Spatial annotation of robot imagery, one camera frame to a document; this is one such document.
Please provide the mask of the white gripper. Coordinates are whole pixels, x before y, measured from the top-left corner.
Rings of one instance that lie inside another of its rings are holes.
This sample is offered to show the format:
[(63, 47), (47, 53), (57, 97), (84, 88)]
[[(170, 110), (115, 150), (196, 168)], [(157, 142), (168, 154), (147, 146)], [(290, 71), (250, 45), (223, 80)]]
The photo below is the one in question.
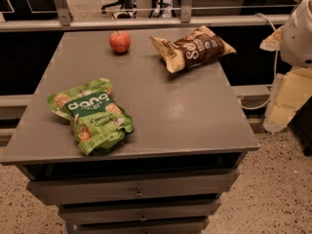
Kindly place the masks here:
[(263, 128), (278, 133), (312, 97), (312, 0), (302, 0), (283, 29), (276, 29), (259, 48), (269, 52), (280, 50), (282, 61), (303, 66), (293, 67), (285, 75), (277, 74), (274, 79)]

